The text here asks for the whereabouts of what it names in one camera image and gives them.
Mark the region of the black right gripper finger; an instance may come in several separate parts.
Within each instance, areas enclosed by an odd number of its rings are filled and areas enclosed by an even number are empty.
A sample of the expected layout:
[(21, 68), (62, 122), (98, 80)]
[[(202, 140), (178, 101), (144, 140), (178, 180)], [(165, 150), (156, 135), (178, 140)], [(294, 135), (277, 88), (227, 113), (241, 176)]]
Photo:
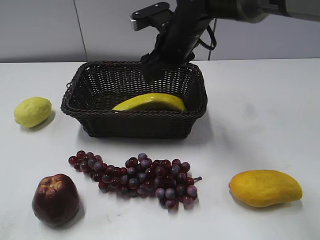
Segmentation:
[(184, 54), (183, 52), (178, 52), (173, 59), (172, 67), (173, 68), (179, 68), (190, 61), (192, 61), (195, 58), (195, 54), (193, 51)]

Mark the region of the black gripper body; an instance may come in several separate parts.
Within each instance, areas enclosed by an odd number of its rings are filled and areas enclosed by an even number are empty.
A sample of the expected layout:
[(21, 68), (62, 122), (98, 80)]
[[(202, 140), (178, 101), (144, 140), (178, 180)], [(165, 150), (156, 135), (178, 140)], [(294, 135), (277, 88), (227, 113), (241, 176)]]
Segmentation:
[(172, 65), (177, 53), (188, 54), (198, 45), (212, 50), (213, 45), (200, 39), (204, 31), (210, 38), (213, 30), (206, 0), (178, 0), (170, 21), (160, 31), (152, 53), (160, 53), (163, 65)]

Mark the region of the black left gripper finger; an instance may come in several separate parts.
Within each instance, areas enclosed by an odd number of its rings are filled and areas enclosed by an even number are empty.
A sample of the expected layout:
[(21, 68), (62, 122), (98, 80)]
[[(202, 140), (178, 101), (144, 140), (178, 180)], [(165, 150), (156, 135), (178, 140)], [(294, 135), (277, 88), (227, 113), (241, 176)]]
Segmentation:
[(163, 78), (163, 61), (159, 52), (151, 52), (143, 55), (140, 59), (140, 71), (148, 84)]

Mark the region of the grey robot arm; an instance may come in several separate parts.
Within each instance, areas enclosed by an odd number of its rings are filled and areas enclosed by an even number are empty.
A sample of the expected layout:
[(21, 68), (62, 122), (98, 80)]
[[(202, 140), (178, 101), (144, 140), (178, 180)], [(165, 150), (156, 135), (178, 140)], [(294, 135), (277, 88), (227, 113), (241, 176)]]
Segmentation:
[(140, 60), (148, 83), (165, 70), (177, 69), (194, 59), (198, 45), (213, 51), (217, 41), (212, 20), (227, 19), (259, 23), (269, 15), (318, 22), (318, 0), (179, 0), (171, 19), (161, 27), (154, 49)]

